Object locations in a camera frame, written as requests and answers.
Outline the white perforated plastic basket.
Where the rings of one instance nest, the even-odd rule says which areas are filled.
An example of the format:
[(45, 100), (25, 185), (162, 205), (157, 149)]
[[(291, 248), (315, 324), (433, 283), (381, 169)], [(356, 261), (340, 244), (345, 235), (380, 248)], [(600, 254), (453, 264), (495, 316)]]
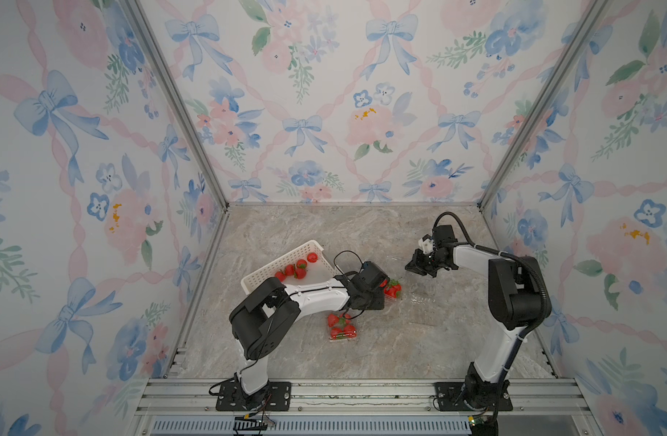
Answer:
[(281, 255), (241, 280), (245, 294), (251, 294), (268, 278), (284, 278), (284, 284), (324, 283), (338, 275), (338, 270), (324, 256), (324, 247), (310, 240)]

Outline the strawberry front with stem down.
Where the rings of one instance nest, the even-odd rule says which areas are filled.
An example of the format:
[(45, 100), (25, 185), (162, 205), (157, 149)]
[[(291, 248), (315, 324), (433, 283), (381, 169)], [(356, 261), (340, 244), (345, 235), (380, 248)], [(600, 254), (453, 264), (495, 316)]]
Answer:
[(341, 340), (345, 338), (344, 331), (339, 328), (332, 328), (330, 332), (331, 340)]

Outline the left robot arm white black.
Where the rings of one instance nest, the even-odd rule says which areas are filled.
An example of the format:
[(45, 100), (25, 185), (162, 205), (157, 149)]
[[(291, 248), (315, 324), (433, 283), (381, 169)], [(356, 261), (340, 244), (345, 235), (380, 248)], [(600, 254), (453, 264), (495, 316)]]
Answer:
[(229, 316), (244, 356), (237, 371), (242, 393), (250, 397), (266, 388), (267, 356), (299, 319), (319, 312), (372, 310), (384, 299), (383, 286), (388, 281), (383, 272), (340, 274), (305, 285), (284, 284), (276, 278), (263, 281)]

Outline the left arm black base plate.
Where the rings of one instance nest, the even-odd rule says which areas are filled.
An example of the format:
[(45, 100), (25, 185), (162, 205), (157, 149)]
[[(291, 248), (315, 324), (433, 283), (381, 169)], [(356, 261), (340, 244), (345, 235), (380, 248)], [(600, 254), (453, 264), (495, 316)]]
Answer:
[(215, 397), (215, 409), (219, 412), (287, 412), (292, 399), (292, 384), (289, 381), (270, 381), (253, 394), (246, 394), (237, 379), (215, 383), (208, 389)]

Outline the strawberry lone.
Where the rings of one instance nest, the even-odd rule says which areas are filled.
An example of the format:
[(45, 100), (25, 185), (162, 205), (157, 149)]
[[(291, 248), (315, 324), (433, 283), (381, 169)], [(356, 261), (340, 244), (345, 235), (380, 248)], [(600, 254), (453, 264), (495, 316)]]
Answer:
[(393, 292), (399, 292), (402, 289), (402, 285), (397, 280), (392, 280), (389, 289)]

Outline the clear plastic clamshell container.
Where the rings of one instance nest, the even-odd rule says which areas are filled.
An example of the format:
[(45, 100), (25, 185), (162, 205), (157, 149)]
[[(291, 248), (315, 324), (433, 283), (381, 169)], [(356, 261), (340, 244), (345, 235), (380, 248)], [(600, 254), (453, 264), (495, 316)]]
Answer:
[[(355, 327), (355, 329), (356, 329), (356, 326), (355, 326), (355, 319), (352, 319), (351, 323), (348, 324), (348, 325), (353, 325), (353, 326)], [(330, 328), (328, 325), (327, 325), (327, 327), (328, 327), (328, 339), (329, 339), (330, 341), (353, 340), (353, 339), (356, 339), (356, 338), (358, 337), (358, 332), (357, 332), (357, 336), (356, 336), (355, 338), (347, 338), (347, 337), (345, 337), (344, 339), (341, 339), (341, 340), (331, 340), (331, 339), (330, 339), (330, 332), (331, 332), (331, 329), (332, 329), (332, 328), (339, 328), (339, 329), (341, 329), (341, 330), (344, 330), (344, 327), (346, 327), (346, 325), (340, 325), (340, 323), (338, 323), (338, 325), (335, 325), (335, 326), (332, 327), (332, 328)]]

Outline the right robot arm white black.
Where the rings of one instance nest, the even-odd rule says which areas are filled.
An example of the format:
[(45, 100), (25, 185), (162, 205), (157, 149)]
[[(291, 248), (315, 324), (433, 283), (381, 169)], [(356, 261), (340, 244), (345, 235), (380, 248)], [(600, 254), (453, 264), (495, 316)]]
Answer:
[(440, 270), (460, 268), (487, 278), (493, 326), (454, 402), (471, 410), (496, 409), (507, 392), (507, 376), (522, 344), (551, 313), (551, 300), (535, 259), (482, 245), (418, 248), (405, 266), (410, 273), (433, 278)]

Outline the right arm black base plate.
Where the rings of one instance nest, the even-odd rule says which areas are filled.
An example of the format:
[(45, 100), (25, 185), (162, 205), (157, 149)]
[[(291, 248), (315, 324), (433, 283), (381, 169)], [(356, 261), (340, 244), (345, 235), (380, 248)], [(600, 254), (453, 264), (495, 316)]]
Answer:
[(491, 411), (511, 412), (512, 400), (507, 392), (509, 382), (502, 388), (497, 383), (465, 383), (464, 381), (438, 381), (433, 384), (436, 406), (441, 412)]

